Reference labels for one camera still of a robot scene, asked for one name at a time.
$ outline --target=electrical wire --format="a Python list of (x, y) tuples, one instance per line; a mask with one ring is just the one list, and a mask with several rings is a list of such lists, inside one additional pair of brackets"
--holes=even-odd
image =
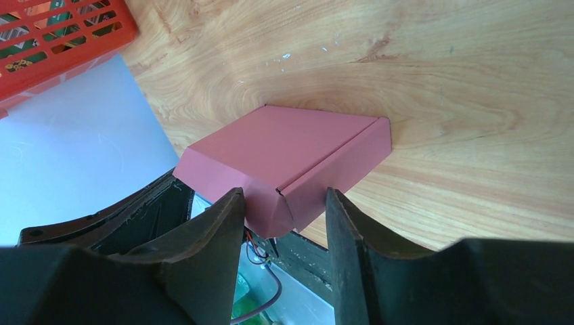
[(260, 259), (268, 258), (269, 254), (267, 254), (267, 252), (265, 252), (265, 256), (263, 256), (259, 252), (257, 244), (255, 244), (255, 240), (253, 239), (253, 237), (251, 236), (251, 233), (249, 231), (247, 231), (246, 235), (247, 235), (247, 239), (251, 242), (251, 245), (253, 246), (253, 252), (255, 253), (255, 255), (257, 255), (257, 257), (259, 257)]
[(248, 242), (245, 244), (245, 255), (247, 255), (247, 259), (251, 262), (251, 264), (262, 265), (262, 264), (265, 264), (267, 262), (267, 258), (262, 259), (263, 261), (261, 261), (261, 262), (256, 262), (256, 261), (254, 262), (251, 260), (251, 258), (249, 257), (249, 243)]
[(236, 325), (241, 322), (245, 322), (249, 318), (258, 315), (262, 311), (271, 307), (271, 305), (273, 305), (281, 296), (281, 293), (283, 292), (283, 286), (281, 285), (281, 281), (279, 281), (279, 278), (275, 275), (275, 273), (273, 273), (273, 271), (271, 270), (271, 266), (269, 264), (265, 264), (265, 269), (267, 269), (271, 277), (275, 280), (275, 283), (277, 284), (277, 293), (273, 296), (273, 298), (271, 298), (268, 302), (262, 304), (260, 307), (246, 313), (243, 316), (239, 316), (237, 318), (232, 319), (230, 325)]

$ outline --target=wooden table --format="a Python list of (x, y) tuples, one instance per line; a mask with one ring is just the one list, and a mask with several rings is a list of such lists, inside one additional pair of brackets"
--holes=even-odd
[[(123, 52), (178, 153), (263, 104), (387, 116), (348, 197), (429, 248), (574, 238), (570, 0), (127, 1)], [(303, 231), (326, 245), (320, 217)]]

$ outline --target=white stain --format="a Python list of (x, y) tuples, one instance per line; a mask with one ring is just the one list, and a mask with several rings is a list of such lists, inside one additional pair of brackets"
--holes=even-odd
[(110, 138), (106, 137), (105, 135), (101, 134), (98, 132), (97, 134), (97, 138), (100, 141), (104, 141), (104, 142), (108, 142), (110, 145), (112, 145), (112, 147), (114, 147), (116, 149), (116, 151), (120, 154), (120, 159), (121, 159), (121, 167), (120, 167), (120, 173), (124, 172), (124, 167), (125, 167), (125, 159), (124, 159), (124, 154), (122, 153), (122, 150), (120, 149), (120, 147), (113, 142)]
[(441, 92), (441, 94), (440, 94), (440, 96), (439, 96), (439, 99), (441, 100), (441, 106), (444, 106), (444, 105), (445, 105), (445, 95), (444, 95), (444, 92), (443, 92), (443, 86), (442, 86), (442, 85), (441, 85), (441, 88), (440, 88), (440, 92)]
[(22, 162), (22, 158), (24, 158), (24, 154), (22, 153), (22, 149), (20, 149), (19, 147), (16, 147), (16, 146), (10, 146), (10, 148), (17, 150), (18, 153), (20, 154), (20, 156), (18, 157), (18, 161), (16, 162), (16, 164), (20, 164)]

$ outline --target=red plastic crate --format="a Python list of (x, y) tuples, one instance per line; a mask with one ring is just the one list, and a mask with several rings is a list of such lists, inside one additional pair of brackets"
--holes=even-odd
[[(6, 32), (14, 29), (28, 30), (15, 38), (7, 36), (6, 41), (0, 39), (0, 50), (35, 39), (34, 47), (0, 59), (0, 118), (7, 114), (8, 108), (109, 60), (137, 36), (137, 25), (123, 0), (62, 1), (62, 7), (41, 12), (37, 9), (43, 7), (45, 10), (51, 1), (0, 0), (0, 16), (12, 14), (20, 18), (13, 22), (0, 22), (0, 35), (8, 35)], [(104, 18), (111, 18), (98, 22), (96, 17), (103, 14), (106, 14)], [(65, 15), (67, 19), (45, 26), (47, 19), (62, 17), (59, 15)], [(113, 31), (99, 37), (96, 35), (110, 25), (114, 26)], [(57, 37), (56, 33), (65, 27), (73, 27), (76, 31)], [(46, 40), (48, 35), (55, 39)], [(84, 43), (60, 51), (63, 44), (70, 44), (81, 37), (85, 37)], [(45, 58), (14, 70), (14, 63), (38, 53), (43, 53), (40, 56)]]

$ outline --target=red wire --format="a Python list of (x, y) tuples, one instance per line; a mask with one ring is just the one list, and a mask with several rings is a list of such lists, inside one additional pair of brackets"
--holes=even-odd
[(252, 264), (255, 264), (255, 265), (265, 264), (265, 261), (263, 261), (263, 262), (254, 262), (254, 261), (251, 261), (251, 258), (249, 258), (249, 244), (245, 244), (245, 255), (247, 255), (247, 259), (248, 259)]
[(253, 237), (251, 236), (251, 233), (249, 231), (247, 231), (247, 239), (249, 239), (249, 241), (253, 245), (255, 255), (257, 255), (257, 257), (259, 257), (260, 259), (266, 259), (267, 258), (266, 256), (262, 256), (261, 254), (259, 254), (259, 251), (257, 250), (257, 244), (255, 244), (255, 240), (253, 240)]

